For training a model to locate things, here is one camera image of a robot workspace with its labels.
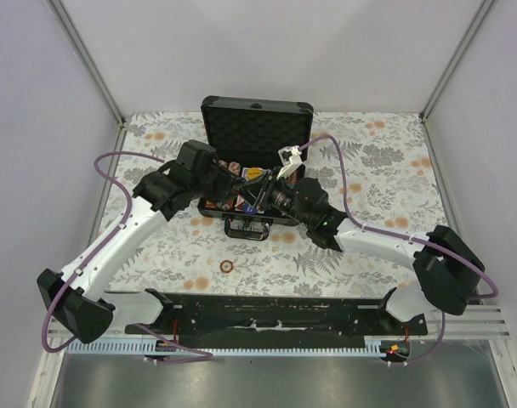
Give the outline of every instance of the foam padding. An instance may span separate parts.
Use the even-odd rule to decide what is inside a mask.
[[[211,103],[211,98],[204,101],[210,103],[202,104],[202,115],[207,140],[221,159],[278,166],[279,149],[310,140],[313,108],[309,104],[228,98]]]

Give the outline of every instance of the patterned table surface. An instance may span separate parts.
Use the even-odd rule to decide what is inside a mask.
[[[330,133],[343,152],[349,207],[369,224],[432,230],[445,224],[423,132],[415,114],[316,113],[312,138]],[[147,112],[128,124],[124,150],[173,159],[188,139],[207,140],[200,113]],[[123,156],[116,177],[132,189],[157,163]],[[342,207],[342,180],[332,142],[310,148],[307,175],[318,178],[330,203]],[[100,231],[123,209],[111,189]],[[225,274],[220,263],[230,260]],[[112,291],[380,298],[415,279],[408,269],[360,253],[322,250],[301,227],[274,225],[266,241],[231,239],[219,219],[204,218],[194,202],[149,237],[116,273]]]

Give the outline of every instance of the gray wall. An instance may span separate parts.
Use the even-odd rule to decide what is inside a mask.
[[[26,402],[45,313],[35,280],[85,246],[116,125],[43,0],[0,0],[0,407]]]
[[[429,129],[463,236],[496,278],[517,346],[517,0],[497,2]]]
[[[125,114],[197,111],[209,94],[418,112],[480,0],[65,4]]]

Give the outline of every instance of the small red ring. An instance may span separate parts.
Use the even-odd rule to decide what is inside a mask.
[[[227,259],[227,260],[221,262],[220,269],[221,269],[221,272],[223,272],[224,274],[229,274],[234,269],[234,263]]]

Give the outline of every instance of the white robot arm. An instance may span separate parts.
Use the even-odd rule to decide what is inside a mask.
[[[363,252],[414,270],[418,280],[410,286],[392,289],[380,304],[385,325],[408,321],[432,309],[454,315],[464,311],[479,276],[452,259],[440,258],[423,244],[372,232],[370,226],[355,225],[345,212],[328,204],[328,194],[316,179],[302,178],[294,186],[285,183],[284,178],[301,163],[294,148],[287,151],[283,155],[280,150],[286,167],[246,182],[218,164],[211,146],[195,140],[186,142],[169,173],[158,171],[142,178],[134,189],[132,211],[124,224],[122,216],[115,220],[58,274],[50,269],[41,273],[37,284],[46,306],[50,306],[64,281],[77,272],[53,315],[83,343],[92,342],[110,327],[153,323],[169,300],[154,290],[105,292],[115,273],[148,236],[177,211],[187,208],[190,201],[204,196],[220,205],[240,194],[254,207],[277,208],[305,225],[308,237],[319,247]],[[120,228],[118,233],[80,270],[82,260],[115,228]],[[447,227],[438,226],[431,233],[416,233],[412,237],[434,240],[483,269],[479,259]]]

